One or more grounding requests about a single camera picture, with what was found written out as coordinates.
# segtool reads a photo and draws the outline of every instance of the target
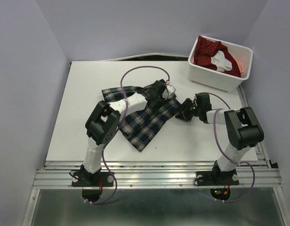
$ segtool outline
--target red polka dot fabric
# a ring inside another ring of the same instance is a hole
[[[232,63],[232,70],[224,71],[222,73],[230,74],[240,78],[241,73],[237,62],[228,52],[228,48],[221,44],[220,41],[213,42],[205,39],[202,36],[199,36],[194,52],[194,64],[216,71],[217,66],[211,63],[211,57],[215,56],[219,50],[223,51],[225,58]]]

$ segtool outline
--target white cloth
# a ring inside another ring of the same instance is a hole
[[[218,51],[215,56],[211,57],[211,63],[217,66],[218,72],[232,70],[232,63],[225,58],[223,51]]]

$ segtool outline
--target dark plaid cloth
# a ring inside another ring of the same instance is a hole
[[[133,95],[141,87],[124,87],[127,97]],[[106,102],[114,102],[123,99],[121,88],[111,88],[102,90]],[[147,108],[142,111],[134,112],[125,117],[125,121],[120,128],[124,137],[139,151],[149,144],[154,136],[160,131],[168,119],[171,119],[180,103],[176,100],[173,93],[169,96],[168,102],[158,109]]]

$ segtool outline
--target white bin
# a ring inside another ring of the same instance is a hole
[[[244,46],[232,44],[230,42],[209,38],[206,36],[202,37],[210,41],[221,41],[223,45],[227,46],[229,53],[234,57],[234,59],[243,63],[243,73],[241,74],[241,78],[238,78],[229,74],[224,74],[192,64],[191,59],[193,58],[193,54],[198,40],[196,39],[196,42],[188,59],[188,62],[190,64],[189,80],[222,89],[227,92],[232,92],[236,90],[240,83],[242,83],[244,80],[247,80],[250,76],[250,68],[253,58],[252,50]]]

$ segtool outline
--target screw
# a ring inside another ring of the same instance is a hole
[[[108,176],[108,177],[107,177],[107,182],[108,182],[108,183],[113,182],[113,177],[112,177],[112,176]]]
[[[237,176],[236,174],[234,174],[234,175],[232,176],[232,180],[233,180],[233,181],[237,181],[237,180],[238,180],[238,176]]]

